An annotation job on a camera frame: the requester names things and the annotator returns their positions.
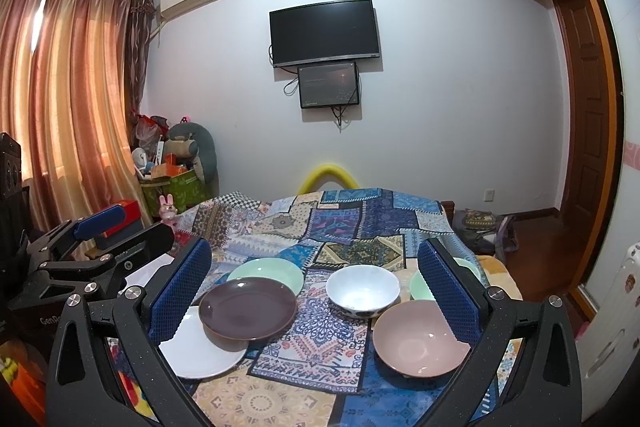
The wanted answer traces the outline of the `white plate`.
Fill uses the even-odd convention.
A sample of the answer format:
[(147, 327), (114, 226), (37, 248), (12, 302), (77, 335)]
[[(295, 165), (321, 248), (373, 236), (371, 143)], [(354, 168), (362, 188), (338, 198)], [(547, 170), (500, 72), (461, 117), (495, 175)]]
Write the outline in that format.
[(240, 363), (247, 348), (247, 341), (209, 332), (196, 306), (186, 311), (174, 337), (160, 344), (170, 368), (185, 379), (209, 379), (227, 373)]

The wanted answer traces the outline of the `patchwork patterned tablecloth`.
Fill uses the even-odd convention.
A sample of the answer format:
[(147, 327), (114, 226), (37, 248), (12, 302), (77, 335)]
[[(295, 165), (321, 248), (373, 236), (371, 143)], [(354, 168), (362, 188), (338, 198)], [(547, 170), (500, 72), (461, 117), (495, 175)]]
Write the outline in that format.
[(371, 341), (374, 320), (350, 314), (326, 292), (330, 275), (376, 265), (413, 299), (416, 256), (439, 239), (488, 285), (521, 293), (503, 262), (476, 255), (449, 224), (441, 202), (384, 190), (319, 191), (274, 202), (231, 193), (165, 218), (183, 246), (206, 239), (210, 291), (254, 261), (285, 260), (303, 274), (293, 323), (276, 338), (251, 343), (228, 371), (186, 386), (217, 426), (413, 426), (442, 393), (447, 376), (409, 378), (390, 369)]

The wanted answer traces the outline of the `mint green plate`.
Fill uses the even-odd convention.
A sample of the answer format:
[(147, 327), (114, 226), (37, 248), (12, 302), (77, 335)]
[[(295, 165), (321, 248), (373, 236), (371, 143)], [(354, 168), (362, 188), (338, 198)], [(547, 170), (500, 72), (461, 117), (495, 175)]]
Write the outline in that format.
[(228, 281), (262, 277), (285, 285), (297, 296), (303, 289), (304, 274), (293, 262), (280, 258), (262, 258), (250, 260), (228, 275)]

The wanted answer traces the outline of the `pink bowl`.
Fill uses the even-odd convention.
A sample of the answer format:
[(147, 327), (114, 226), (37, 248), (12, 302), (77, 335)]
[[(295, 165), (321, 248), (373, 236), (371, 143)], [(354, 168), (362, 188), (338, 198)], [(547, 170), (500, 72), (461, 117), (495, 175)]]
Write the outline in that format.
[(449, 327), (435, 301), (411, 300), (386, 310), (372, 341), (378, 357), (408, 377), (432, 378), (456, 369), (471, 350)]

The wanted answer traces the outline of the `dark purple plate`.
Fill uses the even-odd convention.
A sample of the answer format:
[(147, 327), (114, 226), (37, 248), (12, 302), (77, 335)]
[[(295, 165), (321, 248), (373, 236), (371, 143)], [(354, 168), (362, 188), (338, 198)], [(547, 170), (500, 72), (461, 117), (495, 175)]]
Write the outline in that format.
[(297, 312), (288, 286), (265, 277), (247, 277), (214, 287), (198, 305), (203, 325), (231, 340), (263, 340), (290, 325)]

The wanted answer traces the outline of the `orange pink curtain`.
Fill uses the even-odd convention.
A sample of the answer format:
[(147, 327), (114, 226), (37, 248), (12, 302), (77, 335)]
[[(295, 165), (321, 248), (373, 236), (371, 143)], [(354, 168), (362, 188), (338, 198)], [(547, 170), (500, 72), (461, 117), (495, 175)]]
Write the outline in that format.
[(37, 228), (142, 194), (129, 147), (132, 0), (1, 0), (1, 128)]

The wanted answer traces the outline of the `wooden door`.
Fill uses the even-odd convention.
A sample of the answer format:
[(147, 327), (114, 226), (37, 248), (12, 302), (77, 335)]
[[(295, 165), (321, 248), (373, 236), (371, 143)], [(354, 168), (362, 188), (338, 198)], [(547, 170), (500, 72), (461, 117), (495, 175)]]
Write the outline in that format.
[(570, 285), (584, 283), (611, 214), (620, 162), (620, 69), (600, 0), (553, 0), (570, 90), (570, 148), (561, 218), (582, 257)]

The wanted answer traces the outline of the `white bowl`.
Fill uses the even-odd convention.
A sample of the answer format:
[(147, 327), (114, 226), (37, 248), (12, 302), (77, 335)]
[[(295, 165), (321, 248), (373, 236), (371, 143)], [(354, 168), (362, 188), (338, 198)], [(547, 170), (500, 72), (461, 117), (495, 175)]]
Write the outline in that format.
[(326, 295), (353, 317), (378, 317), (400, 298), (396, 275), (375, 265), (351, 265), (326, 281)]

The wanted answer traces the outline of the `pink bunny toy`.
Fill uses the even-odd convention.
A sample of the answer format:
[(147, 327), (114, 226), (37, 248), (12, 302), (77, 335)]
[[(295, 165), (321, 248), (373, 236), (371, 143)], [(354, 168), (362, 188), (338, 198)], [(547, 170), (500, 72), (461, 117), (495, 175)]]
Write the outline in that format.
[(174, 204), (174, 198), (171, 194), (160, 195), (158, 201), (160, 202), (160, 208), (158, 208), (160, 221), (162, 221), (164, 225), (168, 225), (168, 227), (171, 227), (173, 230), (175, 230), (177, 225), (178, 210)]

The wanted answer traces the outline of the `white folded cloth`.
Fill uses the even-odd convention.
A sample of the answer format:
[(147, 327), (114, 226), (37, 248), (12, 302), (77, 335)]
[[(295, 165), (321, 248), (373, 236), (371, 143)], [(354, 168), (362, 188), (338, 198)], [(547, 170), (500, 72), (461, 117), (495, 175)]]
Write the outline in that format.
[(137, 271), (132, 272), (131, 274), (126, 276), (126, 285), (125, 288), (130, 286), (140, 286), (144, 287), (149, 281), (152, 279), (152, 276), (164, 265), (171, 265), (174, 261), (174, 258), (168, 254), (162, 254), (158, 256), (153, 261), (143, 265), (142, 268), (137, 269)]

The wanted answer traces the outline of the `mint green bowl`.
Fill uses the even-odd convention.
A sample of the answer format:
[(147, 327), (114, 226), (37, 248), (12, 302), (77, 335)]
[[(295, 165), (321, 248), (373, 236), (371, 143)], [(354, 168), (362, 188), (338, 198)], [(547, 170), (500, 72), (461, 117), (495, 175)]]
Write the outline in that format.
[[(477, 280), (482, 280), (482, 272), (480, 272), (480, 269), (478, 269), (476, 265), (473, 265), (471, 261), (460, 258), (456, 258), (454, 261), (457, 262), (460, 267), (470, 270)], [(413, 277), (411, 277), (409, 293), (412, 300), (435, 301), (435, 296), (419, 271), (416, 271), (416, 273), (413, 274)]]

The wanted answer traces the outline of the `red box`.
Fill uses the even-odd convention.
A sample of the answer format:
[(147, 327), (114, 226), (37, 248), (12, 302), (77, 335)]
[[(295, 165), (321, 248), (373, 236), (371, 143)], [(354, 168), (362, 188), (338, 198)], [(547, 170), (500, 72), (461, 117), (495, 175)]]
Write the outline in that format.
[(101, 233), (103, 237), (112, 237), (134, 225), (141, 218), (139, 203), (135, 199), (122, 199), (106, 208), (107, 223), (110, 225)]

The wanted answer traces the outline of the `black wall television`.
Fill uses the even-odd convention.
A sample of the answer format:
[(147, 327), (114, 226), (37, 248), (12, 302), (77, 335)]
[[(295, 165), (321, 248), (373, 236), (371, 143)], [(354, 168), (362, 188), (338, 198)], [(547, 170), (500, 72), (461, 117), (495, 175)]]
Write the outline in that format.
[(378, 23), (372, 0), (293, 6), (269, 13), (274, 67), (378, 58)]

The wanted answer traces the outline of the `small black monitor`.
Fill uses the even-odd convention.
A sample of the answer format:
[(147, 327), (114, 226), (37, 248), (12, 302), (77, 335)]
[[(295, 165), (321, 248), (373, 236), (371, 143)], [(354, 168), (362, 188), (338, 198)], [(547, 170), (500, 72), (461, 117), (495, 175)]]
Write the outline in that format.
[(298, 69), (301, 109), (360, 104), (359, 72), (355, 62), (305, 65)]

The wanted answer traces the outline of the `white suitcase with stickers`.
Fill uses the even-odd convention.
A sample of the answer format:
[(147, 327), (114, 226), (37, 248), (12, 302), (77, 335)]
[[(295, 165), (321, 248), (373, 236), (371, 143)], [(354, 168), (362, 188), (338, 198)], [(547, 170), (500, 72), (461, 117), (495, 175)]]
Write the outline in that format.
[(639, 244), (628, 248), (604, 303), (577, 339), (582, 421), (599, 412), (639, 352)]

